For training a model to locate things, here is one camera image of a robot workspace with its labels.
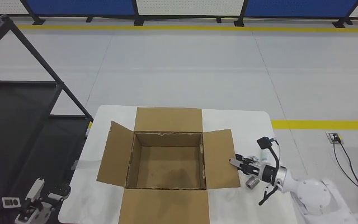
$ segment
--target metal cylinder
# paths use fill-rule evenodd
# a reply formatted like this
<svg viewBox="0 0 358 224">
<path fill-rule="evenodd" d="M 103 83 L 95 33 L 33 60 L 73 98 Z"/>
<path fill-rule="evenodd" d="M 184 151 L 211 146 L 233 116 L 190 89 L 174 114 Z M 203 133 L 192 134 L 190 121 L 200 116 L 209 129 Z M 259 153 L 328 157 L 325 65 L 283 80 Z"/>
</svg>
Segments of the metal cylinder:
<svg viewBox="0 0 358 224">
<path fill-rule="evenodd" d="M 248 189 L 252 190 L 256 187 L 256 185 L 260 182 L 260 180 L 254 176 L 251 176 L 247 181 L 246 181 L 246 186 Z"/>
</svg>

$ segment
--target yellow floor line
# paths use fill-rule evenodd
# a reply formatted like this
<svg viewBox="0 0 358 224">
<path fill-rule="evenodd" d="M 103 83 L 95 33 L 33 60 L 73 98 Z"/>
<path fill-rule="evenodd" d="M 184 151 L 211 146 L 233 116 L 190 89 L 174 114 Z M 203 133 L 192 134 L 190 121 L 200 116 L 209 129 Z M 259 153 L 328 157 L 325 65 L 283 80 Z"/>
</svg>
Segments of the yellow floor line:
<svg viewBox="0 0 358 224">
<path fill-rule="evenodd" d="M 198 31 L 262 31 L 262 32 L 358 32 L 357 28 L 324 27 L 235 27 L 235 26 L 97 26 L 97 25 L 18 25 L 28 30 L 198 30 Z"/>
<path fill-rule="evenodd" d="M 358 120 L 271 120 L 274 129 L 358 130 Z"/>
</svg>

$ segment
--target table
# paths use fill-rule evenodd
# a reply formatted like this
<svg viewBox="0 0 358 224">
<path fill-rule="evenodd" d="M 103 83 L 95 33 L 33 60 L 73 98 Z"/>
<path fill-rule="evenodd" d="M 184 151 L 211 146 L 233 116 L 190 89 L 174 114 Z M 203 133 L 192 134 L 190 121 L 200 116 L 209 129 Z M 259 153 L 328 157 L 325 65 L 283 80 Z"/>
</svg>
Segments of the table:
<svg viewBox="0 0 358 224">
<path fill-rule="evenodd" d="M 59 213 L 63 223 L 117 224 L 123 197 L 123 188 L 96 181 L 104 152 L 110 121 L 134 129 L 136 106 L 100 106 L 84 145 L 77 168 L 70 183 L 72 191 Z M 271 120 L 266 112 L 238 110 L 202 110 L 204 132 L 231 129 L 235 152 L 260 158 L 256 140 L 273 137 Z M 254 190 L 244 186 L 248 177 L 239 173 L 241 188 L 209 189 L 210 224 L 297 224 L 289 194 L 275 193 L 263 206 L 266 183 Z"/>
</svg>

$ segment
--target electrical outlet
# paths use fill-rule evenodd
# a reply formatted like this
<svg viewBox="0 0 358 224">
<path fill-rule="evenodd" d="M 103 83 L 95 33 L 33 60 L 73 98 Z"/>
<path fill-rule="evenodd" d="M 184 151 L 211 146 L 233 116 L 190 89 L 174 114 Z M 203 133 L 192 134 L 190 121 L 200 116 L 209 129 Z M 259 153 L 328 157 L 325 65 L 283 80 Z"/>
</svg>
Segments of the electrical outlet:
<svg viewBox="0 0 358 224">
<path fill-rule="evenodd" d="M 326 135 L 327 135 L 327 138 L 328 138 L 329 142 L 331 144 L 333 144 L 333 143 L 339 144 L 337 141 L 334 140 L 334 136 L 333 136 L 334 134 L 338 135 L 338 137 L 341 139 L 342 144 L 344 144 L 343 138 L 338 132 L 326 132 Z"/>
</svg>

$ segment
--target white robotic hand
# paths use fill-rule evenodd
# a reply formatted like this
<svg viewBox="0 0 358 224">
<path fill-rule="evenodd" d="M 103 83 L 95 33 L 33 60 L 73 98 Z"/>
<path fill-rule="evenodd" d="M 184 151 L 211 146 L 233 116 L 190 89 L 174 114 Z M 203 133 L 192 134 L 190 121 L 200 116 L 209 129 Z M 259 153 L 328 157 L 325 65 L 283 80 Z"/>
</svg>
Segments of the white robotic hand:
<svg viewBox="0 0 358 224">
<path fill-rule="evenodd" d="M 71 187 L 68 184 L 61 184 L 42 197 L 41 191 L 44 185 L 45 180 L 42 178 L 38 178 L 32 185 L 24 204 L 21 205 L 15 224 L 47 223 L 51 212 L 71 193 Z"/>
<path fill-rule="evenodd" d="M 358 215 L 352 214 L 334 183 L 326 179 L 295 180 L 288 169 L 279 166 L 271 142 L 267 137 L 257 140 L 261 149 L 268 148 L 271 151 L 276 167 L 259 164 L 239 154 L 229 160 L 244 174 L 273 186 L 273 190 L 268 194 L 265 191 L 263 200 L 259 202 L 260 206 L 277 190 L 282 193 L 290 192 L 307 224 L 358 224 Z"/>
</svg>

